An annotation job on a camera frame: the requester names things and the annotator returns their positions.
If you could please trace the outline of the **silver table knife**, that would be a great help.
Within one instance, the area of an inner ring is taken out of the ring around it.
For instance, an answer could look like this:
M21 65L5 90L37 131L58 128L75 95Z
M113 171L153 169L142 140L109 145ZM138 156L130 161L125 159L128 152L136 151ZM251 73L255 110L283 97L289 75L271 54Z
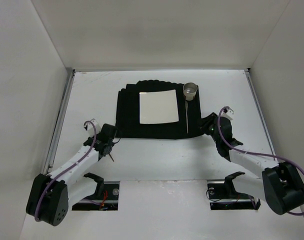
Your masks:
M189 117L188 117L188 109L189 109L189 104L185 100L185 118L186 118L186 133L189 134Z

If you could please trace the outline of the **black cloth placemat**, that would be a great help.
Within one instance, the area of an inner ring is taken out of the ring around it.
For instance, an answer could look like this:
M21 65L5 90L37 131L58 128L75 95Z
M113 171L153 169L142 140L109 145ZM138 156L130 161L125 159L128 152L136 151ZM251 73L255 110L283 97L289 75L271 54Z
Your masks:
M117 137L130 139L181 140L202 136L198 126L201 119L200 96L188 102L188 126L186 128L186 110L182 83L159 80L142 80L136 84L127 84L118 92L116 107ZM163 124L140 124L139 93L176 91L179 121Z

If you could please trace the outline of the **metal cup with paper sleeve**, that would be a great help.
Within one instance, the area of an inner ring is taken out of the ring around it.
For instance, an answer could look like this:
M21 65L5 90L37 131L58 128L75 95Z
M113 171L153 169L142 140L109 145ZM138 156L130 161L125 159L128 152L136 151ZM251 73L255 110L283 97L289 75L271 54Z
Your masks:
M188 82L183 85L183 95L186 101L194 100L198 91L198 86L193 82Z

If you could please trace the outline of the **square white plate black rim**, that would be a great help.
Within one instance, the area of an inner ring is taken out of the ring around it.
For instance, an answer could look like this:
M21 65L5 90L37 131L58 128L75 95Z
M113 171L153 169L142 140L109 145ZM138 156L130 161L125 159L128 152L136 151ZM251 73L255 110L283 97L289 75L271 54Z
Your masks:
M179 121L177 93L173 90L139 93L139 123L155 125Z

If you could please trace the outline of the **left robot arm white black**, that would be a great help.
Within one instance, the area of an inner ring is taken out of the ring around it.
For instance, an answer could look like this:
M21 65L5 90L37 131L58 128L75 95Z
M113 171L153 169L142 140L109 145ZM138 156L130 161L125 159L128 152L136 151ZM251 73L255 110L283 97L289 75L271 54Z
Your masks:
M102 127L87 120L83 127L90 132L88 139L65 164L48 174L38 174L32 183L25 212L36 222L59 225L69 210L80 201L98 205L106 210L109 193L104 179L89 169L110 155L118 129L105 123Z

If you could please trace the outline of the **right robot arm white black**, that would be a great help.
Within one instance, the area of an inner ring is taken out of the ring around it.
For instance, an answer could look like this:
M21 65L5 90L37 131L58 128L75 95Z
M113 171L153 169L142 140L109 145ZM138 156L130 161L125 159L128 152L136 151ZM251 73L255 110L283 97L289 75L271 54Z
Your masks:
M203 134L211 136L221 157L242 166L252 175L237 171L220 182L208 183L209 200L236 203L249 196L256 209L263 200L274 213L293 215L294 209L304 205L303 170L275 155L245 150L243 143L233 137L231 120L221 111L219 115L211 113L198 119L197 125Z

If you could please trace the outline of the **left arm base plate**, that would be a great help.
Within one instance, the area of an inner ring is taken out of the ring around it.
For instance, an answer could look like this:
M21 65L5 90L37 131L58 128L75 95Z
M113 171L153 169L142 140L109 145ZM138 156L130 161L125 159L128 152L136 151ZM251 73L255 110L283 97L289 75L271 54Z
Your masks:
M117 211L119 207L120 182L107 181L100 196L88 196L76 203L73 211Z

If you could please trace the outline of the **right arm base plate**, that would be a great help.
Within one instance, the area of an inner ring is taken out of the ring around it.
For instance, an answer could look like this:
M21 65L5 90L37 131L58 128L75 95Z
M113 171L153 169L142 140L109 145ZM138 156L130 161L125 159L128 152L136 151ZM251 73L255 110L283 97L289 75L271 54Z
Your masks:
M207 183L206 197L212 211L254 210L261 206L261 200L233 190L223 181Z

